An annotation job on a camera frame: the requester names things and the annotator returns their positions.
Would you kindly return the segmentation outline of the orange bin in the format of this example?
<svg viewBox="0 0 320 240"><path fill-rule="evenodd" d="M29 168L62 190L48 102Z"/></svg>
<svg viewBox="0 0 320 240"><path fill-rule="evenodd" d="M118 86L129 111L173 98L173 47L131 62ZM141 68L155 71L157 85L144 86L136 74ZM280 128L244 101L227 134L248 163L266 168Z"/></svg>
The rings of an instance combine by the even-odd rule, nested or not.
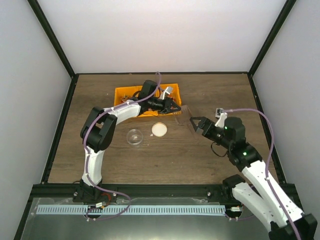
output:
<svg viewBox="0 0 320 240"><path fill-rule="evenodd" d="M126 100L131 98L133 94L142 89L141 85L138 86L124 86L124 87L116 87L114 90L114 105L120 105L124 103Z"/></svg>
<svg viewBox="0 0 320 240"><path fill-rule="evenodd" d="M157 90L155 96L157 98L160 98L160 95L162 93L162 91L166 88L166 87L173 87L173 92L167 96L166 98L172 99L174 102L176 102L180 107L182 106L182 100L181 100L181 96L180 96L180 89L177 83L170 83L170 84L162 84L159 89ZM173 112L158 112L159 115L172 115Z"/></svg>
<svg viewBox="0 0 320 240"><path fill-rule="evenodd" d="M148 111L140 111L137 118L142 118L142 117L158 117L159 113L157 111L152 111L152 110L148 110Z"/></svg>

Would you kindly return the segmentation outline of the brown plastic scoop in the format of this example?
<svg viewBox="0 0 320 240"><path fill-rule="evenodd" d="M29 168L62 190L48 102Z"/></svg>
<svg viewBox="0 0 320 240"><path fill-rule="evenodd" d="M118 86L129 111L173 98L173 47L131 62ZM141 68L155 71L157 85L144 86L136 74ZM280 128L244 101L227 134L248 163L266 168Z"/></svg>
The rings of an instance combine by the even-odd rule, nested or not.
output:
<svg viewBox="0 0 320 240"><path fill-rule="evenodd" d="M175 121L178 125L180 126L185 126L188 128L188 130L190 131L192 137L194 138L194 140L196 142L199 141L198 135L195 132L192 123L190 121L190 118L192 117L192 113L190 108L187 105L182 105L181 106L181 110L174 112L173 116L175 118Z"/></svg>

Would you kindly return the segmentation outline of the clear plastic jar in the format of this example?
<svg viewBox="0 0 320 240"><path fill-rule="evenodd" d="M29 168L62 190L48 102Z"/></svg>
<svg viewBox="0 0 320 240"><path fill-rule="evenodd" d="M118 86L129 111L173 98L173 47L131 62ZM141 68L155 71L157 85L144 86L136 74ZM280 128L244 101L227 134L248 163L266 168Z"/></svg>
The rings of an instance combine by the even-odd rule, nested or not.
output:
<svg viewBox="0 0 320 240"><path fill-rule="evenodd" d="M143 144L144 136L139 129L131 129L126 134L126 140L130 146L138 147Z"/></svg>

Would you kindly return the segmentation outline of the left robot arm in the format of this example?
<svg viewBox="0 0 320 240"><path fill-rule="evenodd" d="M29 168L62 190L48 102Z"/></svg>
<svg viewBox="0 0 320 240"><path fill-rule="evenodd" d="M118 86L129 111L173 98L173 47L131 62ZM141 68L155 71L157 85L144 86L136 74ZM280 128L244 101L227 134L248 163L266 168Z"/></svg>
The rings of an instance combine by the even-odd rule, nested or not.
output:
<svg viewBox="0 0 320 240"><path fill-rule="evenodd" d="M159 83L152 80L146 80L141 90L121 104L109 108L94 107L80 132L85 151L84 172L81 177L82 182L87 185L85 197L91 202L97 202L102 196L102 189L98 185L102 182L103 157L118 124L149 111L169 115L180 110L178 87L160 87Z"/></svg>

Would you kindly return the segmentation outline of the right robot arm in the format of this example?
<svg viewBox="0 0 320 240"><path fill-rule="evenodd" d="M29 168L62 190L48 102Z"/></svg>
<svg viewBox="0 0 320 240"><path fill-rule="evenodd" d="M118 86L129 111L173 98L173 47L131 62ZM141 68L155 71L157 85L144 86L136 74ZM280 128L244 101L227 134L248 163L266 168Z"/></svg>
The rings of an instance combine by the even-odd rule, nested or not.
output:
<svg viewBox="0 0 320 240"><path fill-rule="evenodd" d="M246 140L238 117L222 113L217 122L191 117L194 131L224 147L229 161L245 176L236 174L223 181L223 198L244 204L268 231L271 240L312 240L318 222L305 214L266 170L259 152Z"/></svg>

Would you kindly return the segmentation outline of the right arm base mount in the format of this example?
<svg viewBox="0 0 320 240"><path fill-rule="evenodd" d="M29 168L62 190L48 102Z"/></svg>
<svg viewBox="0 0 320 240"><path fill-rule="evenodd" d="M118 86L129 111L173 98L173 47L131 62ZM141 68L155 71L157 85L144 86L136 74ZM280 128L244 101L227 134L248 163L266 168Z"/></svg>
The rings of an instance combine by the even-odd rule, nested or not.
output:
<svg viewBox="0 0 320 240"><path fill-rule="evenodd" d="M234 198L232 189L234 183L212 184L205 187L207 200L209 203L219 203L220 205L236 205L240 201Z"/></svg>

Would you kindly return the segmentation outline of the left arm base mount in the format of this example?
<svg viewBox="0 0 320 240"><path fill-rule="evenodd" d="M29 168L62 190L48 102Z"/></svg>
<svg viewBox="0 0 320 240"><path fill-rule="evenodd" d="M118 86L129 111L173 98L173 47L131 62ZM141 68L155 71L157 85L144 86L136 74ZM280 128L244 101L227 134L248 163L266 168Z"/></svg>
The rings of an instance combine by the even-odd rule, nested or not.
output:
<svg viewBox="0 0 320 240"><path fill-rule="evenodd" d="M83 204L97 204L100 202L115 203L116 200L117 197L110 193L103 192L97 188L89 188L89 190L87 190L81 186L77 186L72 199L74 203Z"/></svg>

